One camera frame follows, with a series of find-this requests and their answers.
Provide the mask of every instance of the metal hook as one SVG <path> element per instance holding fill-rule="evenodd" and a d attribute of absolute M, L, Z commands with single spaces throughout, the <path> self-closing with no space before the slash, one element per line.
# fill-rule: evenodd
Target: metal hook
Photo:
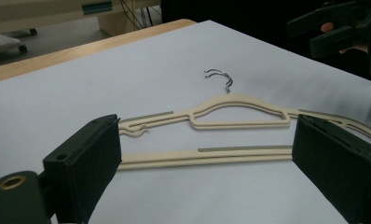
<path fill-rule="evenodd" d="M 226 83 L 226 90 L 227 90 L 227 93 L 230 93 L 231 90 L 229 89 L 230 86 L 232 86 L 233 84 L 233 80 L 232 80 L 232 77 L 229 76 L 228 73 L 224 72 L 224 71 L 221 71 L 221 70 L 218 70 L 218 69 L 209 69 L 207 71 L 204 71 L 205 73 L 210 73 L 210 72 L 215 72 L 215 73 L 211 73 L 209 75 L 206 75 L 205 77 L 208 78 L 208 77 L 211 77 L 211 76 L 214 76 L 214 75 L 219 75 L 219 76 L 223 76 L 223 77 L 227 77 L 228 78 L 228 82 Z"/>

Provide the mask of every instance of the person's hand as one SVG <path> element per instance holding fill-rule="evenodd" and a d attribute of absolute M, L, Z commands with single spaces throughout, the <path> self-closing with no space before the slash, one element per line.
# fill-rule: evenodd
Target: person's hand
<path fill-rule="evenodd" d="M 332 22 L 326 22 L 325 24 L 323 24 L 320 28 L 322 30 L 323 33 L 328 33 L 332 30 L 335 29 L 335 25 L 332 23 Z M 354 45 L 348 49 L 358 49 L 358 50 L 362 50 L 364 51 L 365 53 L 368 53 L 368 46 L 366 44 L 363 44 L 363 45 Z M 346 51 L 348 51 L 348 49 L 342 49 L 339 51 L 339 53 L 346 53 Z"/>

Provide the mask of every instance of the wooden table edge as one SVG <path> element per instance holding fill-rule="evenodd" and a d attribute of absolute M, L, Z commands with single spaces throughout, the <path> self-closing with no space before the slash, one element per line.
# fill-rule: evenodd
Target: wooden table edge
<path fill-rule="evenodd" d="M 33 72 L 42 68 L 46 68 L 58 63 L 64 63 L 73 59 L 81 58 L 102 50 L 115 48 L 126 45 L 141 39 L 145 39 L 154 35 L 164 34 L 169 31 L 180 29 L 188 25 L 195 24 L 191 20 L 178 20 L 163 23 L 153 27 L 145 28 L 124 35 L 117 35 L 103 40 L 95 41 L 77 47 L 63 49 L 49 54 L 37 56 L 31 59 L 22 60 L 15 63 L 0 65 L 0 81 L 12 77 L 17 77 L 22 74 Z"/>

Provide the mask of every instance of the beige clothes hanger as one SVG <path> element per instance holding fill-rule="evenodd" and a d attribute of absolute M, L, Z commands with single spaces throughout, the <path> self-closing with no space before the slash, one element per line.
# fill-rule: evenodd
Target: beige clothes hanger
<path fill-rule="evenodd" d="M 332 121 L 342 128 L 353 129 L 354 131 L 364 134 L 371 139 L 371 128 L 357 120 L 320 112 L 278 107 L 252 96 L 232 93 L 229 90 L 229 86 L 231 84 L 232 79 L 230 78 L 229 82 L 227 83 L 228 94 L 214 97 L 204 104 L 197 106 L 196 108 L 144 116 L 135 119 L 123 119 L 118 124 L 119 133 L 138 137 L 145 133 L 149 128 L 171 124 L 187 119 L 189 120 L 191 126 L 197 130 L 288 127 L 290 125 L 291 118 L 296 119 L 300 114 L 303 114 Z M 197 117 L 207 115 L 214 110 L 227 106 L 244 106 L 258 109 L 269 114 L 277 115 L 282 119 L 231 122 L 196 121 Z M 221 147 L 210 149 L 200 148 L 168 152 L 124 154 L 122 156 L 123 162 L 119 165 L 118 169 L 124 170 L 235 161 L 291 160 L 291 151 L 292 146 L 253 146 Z"/>

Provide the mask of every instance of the table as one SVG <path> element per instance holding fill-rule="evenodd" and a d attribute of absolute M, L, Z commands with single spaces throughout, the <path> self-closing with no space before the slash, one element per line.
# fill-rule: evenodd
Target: table
<path fill-rule="evenodd" d="M 56 61 L 52 66 L 37 67 L 38 70 L 24 68 L 24 72 L 10 76 L 3 73 L 0 176 L 22 170 L 40 173 L 41 160 L 92 119 L 112 113 L 128 119 L 176 111 L 226 94 L 226 79 L 204 78 L 203 71 L 210 68 L 232 76 L 233 92 L 278 106 L 337 114 L 371 126 L 371 81 L 278 49 L 213 21 L 180 22 L 181 29 L 118 47 L 114 44 L 84 57 L 78 57 L 76 52 L 82 50 L 76 48 L 77 56 L 72 61 Z M 34 66 L 34 60 L 25 62 L 24 67 L 28 67 L 26 64 Z M 257 111 L 231 108 L 204 119 L 243 116 L 265 117 Z M 154 128 L 140 138 L 121 135 L 120 139 L 123 153 L 288 145 L 294 139 L 295 124 L 296 120 L 292 120 L 291 127 L 275 130 L 201 132 L 179 122 Z M 120 170 L 90 220 L 305 222 L 346 223 L 291 161 Z"/>
<path fill-rule="evenodd" d="M 135 13 L 137 8 L 158 5 L 160 0 L 0 0 L 0 34 L 98 17 L 103 31 L 110 35 L 121 35 L 136 30 L 126 13 L 130 14 L 130 10 Z M 84 6 L 96 7 L 84 9 Z"/>

